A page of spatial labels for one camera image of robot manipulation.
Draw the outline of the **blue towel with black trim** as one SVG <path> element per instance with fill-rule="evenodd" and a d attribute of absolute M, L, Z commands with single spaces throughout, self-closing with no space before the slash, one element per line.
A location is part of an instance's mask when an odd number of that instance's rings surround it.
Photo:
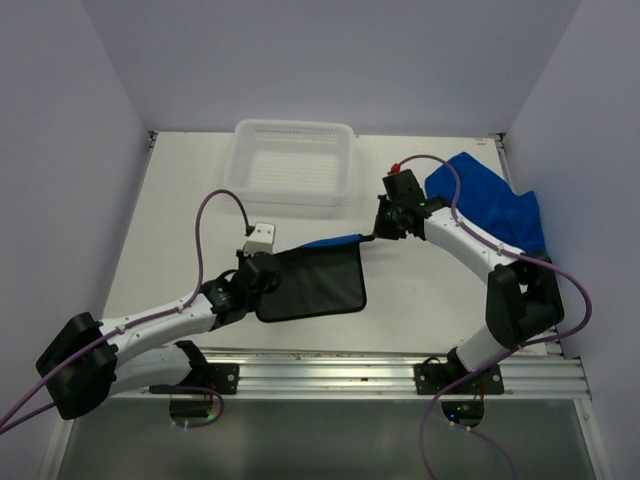
<path fill-rule="evenodd" d="M 276 254 L 278 288 L 262 297 L 263 323 L 356 313 L 367 304 L 361 234 L 316 240 Z"/>

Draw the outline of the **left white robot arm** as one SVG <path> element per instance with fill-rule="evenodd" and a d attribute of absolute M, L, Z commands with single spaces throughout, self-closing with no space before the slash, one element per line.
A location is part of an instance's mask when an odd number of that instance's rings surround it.
<path fill-rule="evenodd" d="M 96 320 L 88 312 L 72 317 L 36 369 L 65 420 L 84 416 L 126 390 L 176 385 L 197 392 L 207 383 L 208 369 L 191 336 L 242 320 L 279 283 L 275 255 L 243 255 L 237 270 L 164 307 L 115 319 Z"/>

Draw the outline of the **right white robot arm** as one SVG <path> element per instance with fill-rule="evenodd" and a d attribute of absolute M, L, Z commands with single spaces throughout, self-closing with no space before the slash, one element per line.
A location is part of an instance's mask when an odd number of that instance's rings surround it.
<path fill-rule="evenodd" d="M 419 375 L 427 382 L 468 392 L 490 368 L 490 361 L 514 353 L 533 337 L 564 319 L 555 273 L 545 267 L 546 254 L 532 262 L 511 246 L 501 246 L 480 227 L 465 219 L 452 202 L 426 197 L 410 170 L 383 178 L 378 197 L 375 239 L 400 240 L 412 235 L 463 263 L 486 285 L 485 324 L 447 353 L 446 361 L 426 360 Z"/>

